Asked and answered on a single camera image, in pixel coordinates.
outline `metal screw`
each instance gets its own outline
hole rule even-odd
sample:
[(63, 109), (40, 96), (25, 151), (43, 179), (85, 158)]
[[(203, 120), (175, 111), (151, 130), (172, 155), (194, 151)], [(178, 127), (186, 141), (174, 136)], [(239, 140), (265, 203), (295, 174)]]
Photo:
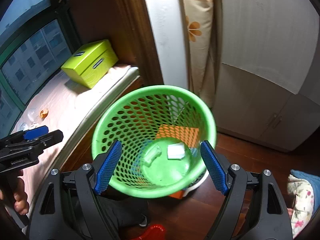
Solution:
[(271, 171), (269, 171), (269, 170), (264, 170), (263, 173), (266, 176), (270, 176), (271, 175)]
[(232, 164), (231, 169), (233, 169), (234, 171), (238, 171), (240, 169), (240, 166), (238, 164)]
[(91, 168), (91, 164), (89, 164), (89, 163), (86, 163), (86, 164), (82, 165), (82, 169), (85, 170), (85, 171), (89, 170), (90, 168)]
[(58, 171), (59, 171), (58, 169), (51, 170), (51, 175), (57, 175)]

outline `blue cloth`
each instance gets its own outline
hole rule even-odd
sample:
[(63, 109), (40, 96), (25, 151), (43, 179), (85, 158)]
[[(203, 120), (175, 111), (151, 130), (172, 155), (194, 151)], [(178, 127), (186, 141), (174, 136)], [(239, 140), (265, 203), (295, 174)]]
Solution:
[(295, 170), (291, 170), (291, 174), (298, 179), (305, 179), (310, 182), (313, 188), (313, 193), (315, 195), (315, 202), (314, 202), (313, 212), (312, 212), (312, 214), (314, 214), (318, 210), (320, 205), (320, 177), (311, 175), (302, 171), (295, 171)]

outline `hand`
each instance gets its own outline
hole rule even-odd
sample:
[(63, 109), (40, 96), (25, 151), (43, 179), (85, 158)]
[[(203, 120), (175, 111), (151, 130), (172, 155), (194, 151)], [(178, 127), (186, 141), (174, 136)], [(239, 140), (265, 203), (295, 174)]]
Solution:
[[(23, 175), (23, 170), (18, 172), (18, 176)], [(3, 199), (3, 194), (0, 190), (0, 199)], [(27, 202), (28, 195), (24, 191), (24, 181), (22, 178), (18, 178), (17, 188), (13, 190), (13, 197), (16, 200), (14, 203), (14, 209), (20, 214), (25, 215), (29, 212), (29, 203)]]

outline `bedsheet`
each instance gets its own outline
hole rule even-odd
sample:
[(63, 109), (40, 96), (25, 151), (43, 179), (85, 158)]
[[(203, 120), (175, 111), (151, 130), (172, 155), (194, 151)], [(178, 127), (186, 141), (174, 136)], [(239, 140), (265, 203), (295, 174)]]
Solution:
[[(39, 164), (24, 169), (22, 178), (30, 204), (52, 163), (83, 119), (130, 68), (128, 65), (117, 65), (111, 68), (91, 90), (73, 82), (63, 71), (60, 71), (30, 101), (12, 133), (20, 130), (23, 123), (29, 126), (34, 121), (37, 123), (36, 126), (46, 125), (49, 132), (59, 129), (64, 136), (62, 142), (44, 150), (39, 156)], [(44, 108), (49, 110), (49, 114), (45, 119), (42, 119), (39, 117), (39, 112)], [(38, 117), (32, 120), (31, 116), (30, 120), (28, 114), (30, 116), (33, 111), (37, 113)]]

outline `green plastic basket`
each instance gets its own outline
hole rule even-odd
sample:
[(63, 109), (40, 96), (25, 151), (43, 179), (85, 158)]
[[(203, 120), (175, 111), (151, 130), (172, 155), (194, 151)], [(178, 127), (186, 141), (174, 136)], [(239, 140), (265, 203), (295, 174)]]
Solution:
[[(135, 197), (157, 198), (184, 189), (204, 172), (200, 143), (214, 147), (216, 126), (210, 109), (195, 94), (174, 86), (150, 86), (116, 101), (101, 117), (92, 139), (92, 157), (113, 140), (122, 156), (110, 180), (115, 189)], [(168, 160), (167, 147), (183, 142), (185, 157)], [(160, 155), (145, 164), (146, 156)]]

